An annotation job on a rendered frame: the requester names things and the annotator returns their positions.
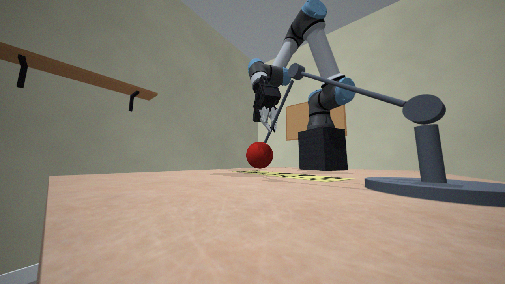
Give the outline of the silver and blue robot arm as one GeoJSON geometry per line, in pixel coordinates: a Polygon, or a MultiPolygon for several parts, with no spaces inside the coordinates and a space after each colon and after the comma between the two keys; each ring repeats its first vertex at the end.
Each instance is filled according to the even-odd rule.
{"type": "MultiPolygon", "coordinates": [[[[321,77],[355,87],[351,78],[340,74],[324,31],[326,14],[327,8],[323,2],[319,0],[306,1],[289,27],[282,48],[272,66],[264,64],[260,59],[253,59],[249,62],[248,73],[252,88],[261,75],[271,77],[271,86],[287,86],[292,78],[288,76],[289,69],[286,67],[292,55],[305,40],[308,40],[321,77]]],[[[322,126],[335,128],[330,110],[351,102],[355,94],[356,92],[322,82],[321,89],[311,92],[308,98],[310,119],[307,130],[322,126]]]]}

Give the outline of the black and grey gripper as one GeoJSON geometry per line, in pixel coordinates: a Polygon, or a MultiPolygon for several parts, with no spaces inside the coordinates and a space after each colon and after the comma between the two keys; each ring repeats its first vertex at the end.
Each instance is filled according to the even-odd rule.
{"type": "Polygon", "coordinates": [[[270,80],[270,76],[261,75],[260,79],[254,83],[253,89],[256,94],[254,114],[267,130],[272,132],[270,125],[267,123],[267,119],[270,118],[272,124],[278,111],[275,105],[279,103],[281,94],[277,86],[270,85],[270,80]]]}

